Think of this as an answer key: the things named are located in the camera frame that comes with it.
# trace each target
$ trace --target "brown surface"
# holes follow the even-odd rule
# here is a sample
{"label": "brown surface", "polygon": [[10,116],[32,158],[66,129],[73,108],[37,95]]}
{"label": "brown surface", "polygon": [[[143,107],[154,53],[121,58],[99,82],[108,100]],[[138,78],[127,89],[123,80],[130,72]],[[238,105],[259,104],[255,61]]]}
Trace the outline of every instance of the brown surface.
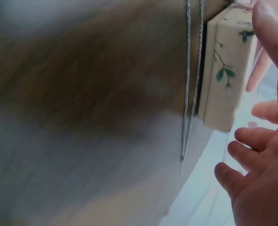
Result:
{"label": "brown surface", "polygon": [[185,34],[183,0],[0,0],[0,224],[157,225],[210,135],[179,178]]}

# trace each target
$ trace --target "green leaf pattern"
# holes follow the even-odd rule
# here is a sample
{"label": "green leaf pattern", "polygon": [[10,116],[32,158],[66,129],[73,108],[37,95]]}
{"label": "green leaf pattern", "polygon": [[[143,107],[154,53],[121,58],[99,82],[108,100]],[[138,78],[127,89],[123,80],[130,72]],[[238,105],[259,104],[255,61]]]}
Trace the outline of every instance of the green leaf pattern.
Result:
{"label": "green leaf pattern", "polygon": [[242,32],[239,32],[239,35],[242,35],[242,42],[246,43],[247,42],[247,38],[249,36],[255,35],[255,33],[254,33],[254,31],[242,31]]}
{"label": "green leaf pattern", "polygon": [[221,81],[221,79],[223,78],[223,74],[224,74],[224,69],[222,68],[216,75],[216,80],[217,81]]}

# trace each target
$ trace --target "silver chain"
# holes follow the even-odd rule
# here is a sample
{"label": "silver chain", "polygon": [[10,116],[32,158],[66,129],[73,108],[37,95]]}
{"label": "silver chain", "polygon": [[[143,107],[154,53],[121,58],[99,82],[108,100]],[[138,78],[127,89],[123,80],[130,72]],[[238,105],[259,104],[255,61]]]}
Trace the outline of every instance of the silver chain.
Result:
{"label": "silver chain", "polygon": [[182,138],[182,155],[181,155],[181,173],[183,174],[183,167],[186,161],[187,149],[189,136],[191,132],[191,122],[196,109],[196,101],[198,96],[198,87],[199,87],[199,79],[200,79],[200,65],[201,65],[201,51],[202,51],[202,41],[203,41],[203,30],[204,30],[204,9],[205,4],[204,0],[199,0],[199,53],[198,53],[198,64],[197,64],[197,74],[196,74],[196,82],[194,87],[194,95],[193,95],[193,104],[191,115],[188,122],[188,129],[186,131],[187,125],[187,113],[188,113],[188,100],[189,100],[189,80],[190,80],[190,54],[191,54],[191,0],[186,0],[186,16],[187,16],[187,67],[186,67],[186,88],[185,88],[185,111],[184,111],[184,119],[183,119],[183,138]]}

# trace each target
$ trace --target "skin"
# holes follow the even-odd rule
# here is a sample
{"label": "skin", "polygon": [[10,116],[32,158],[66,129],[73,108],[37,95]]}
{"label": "skin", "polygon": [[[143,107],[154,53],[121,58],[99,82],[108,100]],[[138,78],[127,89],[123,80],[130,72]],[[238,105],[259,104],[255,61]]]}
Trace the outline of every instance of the skin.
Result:
{"label": "skin", "polygon": [[[258,39],[278,67],[278,20],[263,3],[257,3],[253,24]],[[278,124],[278,100],[256,104],[252,114]],[[228,152],[248,174],[243,176],[219,163],[215,175],[231,198],[236,225],[278,226],[278,129],[240,128],[235,139],[228,145]]]}
{"label": "skin", "polygon": [[[278,0],[262,0],[262,1],[268,5],[268,7],[274,13],[276,19],[278,20]],[[247,8],[253,8],[257,2],[260,2],[260,0],[251,0],[250,4],[243,4],[243,5]],[[263,49],[261,42],[258,42],[256,55],[257,56],[259,55],[259,58],[247,83],[246,86],[247,92],[253,92],[259,86],[261,80],[266,75],[266,73],[268,72],[272,64],[271,58],[266,52],[266,50]]]}

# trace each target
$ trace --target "leaf print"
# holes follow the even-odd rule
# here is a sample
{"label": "leaf print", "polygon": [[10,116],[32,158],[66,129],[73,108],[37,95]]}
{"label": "leaf print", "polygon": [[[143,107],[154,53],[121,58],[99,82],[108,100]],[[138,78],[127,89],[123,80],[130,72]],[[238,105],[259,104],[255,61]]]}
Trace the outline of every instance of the leaf print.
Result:
{"label": "leaf print", "polygon": [[217,73],[216,75],[216,80],[217,81],[221,81],[221,79],[223,78],[223,73],[224,73],[224,69],[220,69],[220,71]]}
{"label": "leaf print", "polygon": [[242,41],[243,41],[243,43],[246,43],[247,42],[247,36],[244,34],[244,35],[242,35]]}
{"label": "leaf print", "polygon": [[235,74],[232,70],[225,68],[224,71],[227,73],[227,75],[228,75],[230,78],[236,77],[236,74]]}
{"label": "leaf print", "polygon": [[246,36],[253,36],[255,34],[254,31],[250,31],[250,32],[245,32]]}

